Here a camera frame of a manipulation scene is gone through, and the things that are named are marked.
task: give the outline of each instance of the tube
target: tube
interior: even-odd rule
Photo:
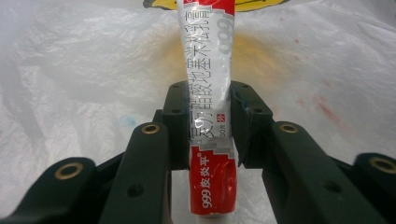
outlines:
[[[190,209],[220,223],[236,199],[230,113],[234,0],[177,0],[190,94]]]

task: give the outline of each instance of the tube cap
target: tube cap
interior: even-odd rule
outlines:
[[[212,216],[196,216],[196,223],[197,224],[228,224],[227,215],[216,215]]]

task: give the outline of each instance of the sealant tube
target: sealant tube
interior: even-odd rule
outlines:
[[[236,198],[230,121],[234,0],[177,0],[177,11],[190,94],[191,212],[199,223],[221,223]]]

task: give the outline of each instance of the white plastic sheet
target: white plastic sheet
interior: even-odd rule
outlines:
[[[184,80],[177,13],[139,1],[2,1],[0,217],[56,161],[97,164]],[[234,80],[276,120],[305,127],[331,156],[396,158],[396,4],[291,0],[237,13]],[[175,223],[193,223],[185,172],[174,173]],[[239,168],[230,223],[276,223],[261,171]]]

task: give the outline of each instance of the mounting hole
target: mounting hole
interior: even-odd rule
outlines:
[[[285,133],[297,133],[298,129],[292,125],[292,124],[282,124],[280,125],[280,130],[282,130]]]
[[[332,192],[332,193],[341,193],[341,191],[343,191],[343,189],[339,185],[337,185],[336,183],[334,183],[330,180],[323,182],[323,187],[327,191]]]
[[[145,192],[145,188],[141,184],[132,185],[128,188],[127,194],[131,198],[137,198]]]
[[[142,128],[142,133],[153,134],[153,133],[157,133],[159,130],[160,130],[160,126],[156,124],[148,124]]]
[[[370,164],[384,173],[396,175],[396,164],[392,161],[379,157],[372,157],[370,159]]]
[[[84,166],[79,162],[71,162],[63,165],[55,172],[55,178],[66,180],[75,177],[81,173]]]

